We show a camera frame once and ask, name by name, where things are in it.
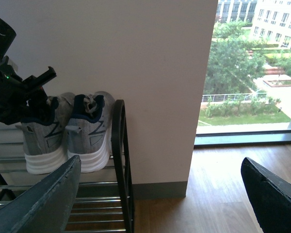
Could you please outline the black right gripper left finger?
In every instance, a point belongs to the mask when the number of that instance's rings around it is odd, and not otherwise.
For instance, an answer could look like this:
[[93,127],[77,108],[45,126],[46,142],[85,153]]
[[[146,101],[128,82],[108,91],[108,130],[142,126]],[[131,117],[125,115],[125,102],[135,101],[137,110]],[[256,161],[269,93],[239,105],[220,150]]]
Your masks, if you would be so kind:
[[62,233],[79,188],[81,160],[74,155],[0,209],[0,233]]

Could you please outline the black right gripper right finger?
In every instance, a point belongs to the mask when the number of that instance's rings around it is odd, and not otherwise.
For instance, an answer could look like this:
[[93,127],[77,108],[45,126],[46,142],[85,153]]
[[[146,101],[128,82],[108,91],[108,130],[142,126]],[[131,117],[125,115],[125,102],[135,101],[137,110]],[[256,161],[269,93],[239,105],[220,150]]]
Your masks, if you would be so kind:
[[263,232],[291,233],[291,184],[248,157],[241,176]]

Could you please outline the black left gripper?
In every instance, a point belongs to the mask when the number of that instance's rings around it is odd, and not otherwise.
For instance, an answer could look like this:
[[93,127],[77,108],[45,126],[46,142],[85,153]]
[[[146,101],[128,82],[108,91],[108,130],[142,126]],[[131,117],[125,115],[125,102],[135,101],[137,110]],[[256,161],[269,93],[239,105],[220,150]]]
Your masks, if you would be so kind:
[[43,85],[55,77],[55,70],[48,67],[40,76],[23,80],[4,56],[0,62],[0,122],[14,124],[33,116],[48,119],[50,106]]

